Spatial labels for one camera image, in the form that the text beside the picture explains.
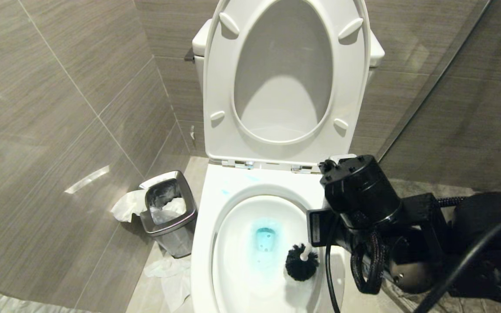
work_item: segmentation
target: white brush handle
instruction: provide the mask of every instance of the white brush handle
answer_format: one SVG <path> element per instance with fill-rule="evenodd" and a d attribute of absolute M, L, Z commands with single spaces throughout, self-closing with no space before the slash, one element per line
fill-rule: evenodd
<path fill-rule="evenodd" d="M 311 253 L 311 251 L 312 251 L 312 245 L 305 243 L 304 244 L 304 251 L 303 251 L 303 253 L 301 253 L 301 256 L 300 256 L 301 261 L 303 261 L 303 262 L 308 261 L 308 254 Z"/>

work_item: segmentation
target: stainless steel trash can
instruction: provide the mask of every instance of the stainless steel trash can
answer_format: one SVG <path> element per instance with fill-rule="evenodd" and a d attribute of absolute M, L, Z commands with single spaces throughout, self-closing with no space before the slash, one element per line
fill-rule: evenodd
<path fill-rule="evenodd" d="M 147 210 L 140 214 L 144 230 L 173 258 L 188 256 L 193 248 L 194 228 L 197 224 L 197 205 L 183 173 L 175 170 L 152 179 L 145 202 Z M 185 214 L 156 225 L 150 207 L 162 209 L 173 198 L 183 198 Z"/>

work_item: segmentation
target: black toilet brush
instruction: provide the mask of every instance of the black toilet brush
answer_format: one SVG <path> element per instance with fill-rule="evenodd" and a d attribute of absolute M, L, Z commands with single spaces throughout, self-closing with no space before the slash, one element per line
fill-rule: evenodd
<path fill-rule="evenodd" d="M 296 281 L 306 281 L 311 278 L 318 267 L 318 254 L 312 252 L 310 244 L 294 245 L 286 259 L 286 269 L 289 276 Z"/>

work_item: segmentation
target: gray wall tile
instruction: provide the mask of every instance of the gray wall tile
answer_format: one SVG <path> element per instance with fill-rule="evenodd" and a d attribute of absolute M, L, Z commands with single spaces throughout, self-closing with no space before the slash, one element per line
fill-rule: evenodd
<path fill-rule="evenodd" d="M 501 2 L 488 10 L 382 159 L 389 177 L 501 190 Z"/>
<path fill-rule="evenodd" d="M 22 3 L 96 113 L 151 57 L 130 0 Z"/>
<path fill-rule="evenodd" d="M 183 138 L 189 146 L 189 151 L 191 155 L 197 157 L 207 158 L 206 149 L 204 146 L 204 123 L 201 122 L 191 122 L 191 121 L 179 121 L 181 126 L 181 131 L 183 132 Z M 194 127 L 194 139 L 191 137 L 191 127 Z"/>
<path fill-rule="evenodd" d="M 146 178 L 149 179 L 172 170 L 184 171 L 189 159 L 189 149 L 183 140 L 179 125 L 175 123 L 154 164 L 146 174 Z"/>
<path fill-rule="evenodd" d="M 127 306 L 149 246 L 109 210 L 143 180 L 133 163 L 146 171 L 177 127 L 154 62 L 134 79 L 151 57 L 131 1 L 0 1 L 0 293 L 74 307 L 85 287 L 92 296 L 121 273 L 105 288 L 113 301 L 92 308 Z M 124 147 L 90 106 L 99 113 L 115 97 L 102 118 Z M 117 246 L 134 261 L 106 252 Z"/>
<path fill-rule="evenodd" d="M 156 61 L 177 119 L 202 122 L 202 91 L 194 63 L 165 57 Z"/>
<path fill-rule="evenodd" d="M 382 144 L 384 144 L 384 139 L 354 135 L 351 147 L 349 148 L 349 153 L 356 155 L 372 154 L 377 157 L 377 153 L 380 150 L 380 147 L 382 147 Z"/>
<path fill-rule="evenodd" d="M 501 80 L 501 1 L 493 1 L 448 75 Z"/>
<path fill-rule="evenodd" d="M 139 224 L 121 223 L 86 285 L 76 309 L 124 313 L 152 247 Z"/>
<path fill-rule="evenodd" d="M 485 2 L 366 0 L 372 31 L 386 51 L 382 69 L 432 74 L 461 27 L 474 23 L 471 14 L 478 14 Z"/>
<path fill-rule="evenodd" d="M 427 79 L 428 75 L 377 71 L 366 87 L 354 136 L 386 139 Z"/>
<path fill-rule="evenodd" d="M 212 18 L 217 0 L 135 0 L 155 56 L 182 58 L 193 37 Z"/>
<path fill-rule="evenodd" d="M 109 172 L 66 192 L 101 169 Z M 74 307 L 117 227 L 111 207 L 141 180 L 95 120 L 0 226 L 0 293 Z"/>
<path fill-rule="evenodd" d="M 0 224 L 94 118 L 19 3 L 0 2 Z"/>
<path fill-rule="evenodd" d="M 101 119 L 144 175 L 175 124 L 154 60 L 104 109 Z"/>

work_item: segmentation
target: white toilet paper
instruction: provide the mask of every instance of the white toilet paper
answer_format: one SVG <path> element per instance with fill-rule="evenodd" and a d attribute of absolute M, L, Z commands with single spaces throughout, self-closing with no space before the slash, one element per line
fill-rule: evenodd
<path fill-rule="evenodd" d="M 190 295 L 190 256 L 174 259 L 166 253 L 163 258 L 144 268 L 147 277 L 161 277 L 161 288 L 169 311 L 177 310 Z"/>
<path fill-rule="evenodd" d="M 161 210 L 155 206 L 150 207 L 150 215 L 156 225 L 169 222 L 173 220 L 173 218 L 185 214 L 186 211 L 187 207 L 183 198 L 173 198 L 173 200 L 165 204 Z"/>
<path fill-rule="evenodd" d="M 140 216 L 146 210 L 144 198 L 147 190 L 135 190 L 128 192 L 117 201 L 111 212 L 119 222 L 131 222 L 133 213 Z"/>

